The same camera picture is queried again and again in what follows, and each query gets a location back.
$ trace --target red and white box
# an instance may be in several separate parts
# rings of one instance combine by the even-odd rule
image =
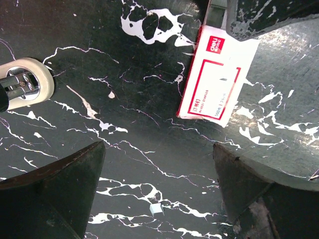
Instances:
[[[256,39],[237,41],[225,30],[204,25],[177,116],[226,127],[258,44]]]

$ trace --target desk surface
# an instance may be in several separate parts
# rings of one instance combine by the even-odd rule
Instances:
[[[43,61],[56,91],[50,101],[1,114],[0,177],[103,140],[88,239],[234,238],[215,142],[309,179],[319,168],[318,20],[261,37],[221,128],[175,116],[205,8],[195,0],[4,0],[0,64]],[[165,216],[153,218],[150,203],[158,201]]]

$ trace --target deli logo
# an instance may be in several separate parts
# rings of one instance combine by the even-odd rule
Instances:
[[[211,36],[209,38],[206,51],[220,54],[221,50],[223,49],[224,42],[225,42],[225,39],[223,38],[219,38],[217,36]]]

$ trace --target black marble surface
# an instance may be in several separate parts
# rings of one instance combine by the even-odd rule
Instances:
[[[0,177],[103,140],[87,239],[235,238],[212,146],[308,180],[318,167],[318,20],[261,43],[228,127],[182,120],[180,104],[207,1],[3,0],[0,64],[33,57],[51,100],[0,116]],[[150,203],[163,202],[153,218]]]

